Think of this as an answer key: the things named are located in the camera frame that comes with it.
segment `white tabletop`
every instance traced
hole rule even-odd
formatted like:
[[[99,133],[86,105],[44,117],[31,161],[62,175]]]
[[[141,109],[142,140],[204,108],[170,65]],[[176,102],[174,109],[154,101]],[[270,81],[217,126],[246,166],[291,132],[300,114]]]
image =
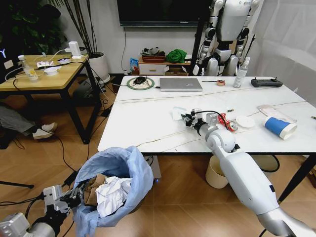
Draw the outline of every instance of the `white tabletop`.
[[[126,85],[131,78],[134,77],[124,77],[122,84]],[[150,78],[159,86],[161,76]],[[197,78],[203,92],[161,92],[158,88],[141,91],[121,86],[98,150],[133,145],[143,153],[152,154],[211,152],[194,129],[186,127],[181,120],[172,119],[172,109],[177,106],[220,113],[234,109],[227,113],[227,119],[235,119],[239,115],[250,116],[256,125],[251,129],[239,127],[233,133],[239,146],[249,153],[316,152],[316,120],[311,118],[316,116],[316,108],[286,86],[254,88],[250,84],[253,77],[247,77],[242,87],[236,89],[232,87],[234,77]],[[226,85],[201,82],[217,79],[226,80]],[[297,130],[288,140],[282,140],[262,125],[266,116],[257,107],[264,104],[297,119]]]

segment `blue plastic bag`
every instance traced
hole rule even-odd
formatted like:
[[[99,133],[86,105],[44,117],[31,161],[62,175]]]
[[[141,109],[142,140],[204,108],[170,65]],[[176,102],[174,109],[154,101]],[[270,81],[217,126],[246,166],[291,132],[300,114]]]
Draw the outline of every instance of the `blue plastic bag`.
[[[79,182],[93,178],[98,173],[119,178],[132,177],[131,191],[124,206],[120,207],[114,214],[103,218],[99,216],[95,207],[85,206],[82,200],[80,206],[73,208],[78,237],[83,237],[86,234],[93,236],[97,227],[115,226],[120,219],[135,209],[153,186],[152,169],[134,146],[127,149],[108,148],[95,154],[80,169],[74,187]]]

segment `computer mouse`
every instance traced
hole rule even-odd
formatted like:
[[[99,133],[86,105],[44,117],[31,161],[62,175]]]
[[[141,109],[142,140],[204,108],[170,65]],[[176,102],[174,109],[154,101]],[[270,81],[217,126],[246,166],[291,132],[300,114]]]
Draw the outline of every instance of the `computer mouse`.
[[[134,83],[136,85],[140,85],[140,84],[144,83],[145,81],[146,81],[145,77],[138,77],[138,78],[135,79]]]

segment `silver laptop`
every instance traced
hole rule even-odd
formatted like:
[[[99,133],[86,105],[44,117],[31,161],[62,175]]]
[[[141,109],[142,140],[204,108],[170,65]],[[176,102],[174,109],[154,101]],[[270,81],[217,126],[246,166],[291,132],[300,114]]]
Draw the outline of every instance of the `silver laptop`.
[[[160,78],[161,91],[203,91],[197,78]]]

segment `white curtain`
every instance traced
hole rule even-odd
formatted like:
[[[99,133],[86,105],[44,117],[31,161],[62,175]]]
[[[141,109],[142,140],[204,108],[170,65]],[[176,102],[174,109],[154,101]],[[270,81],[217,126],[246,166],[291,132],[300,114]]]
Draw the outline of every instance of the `white curtain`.
[[[316,0],[265,0],[248,75],[278,77],[316,106]]]

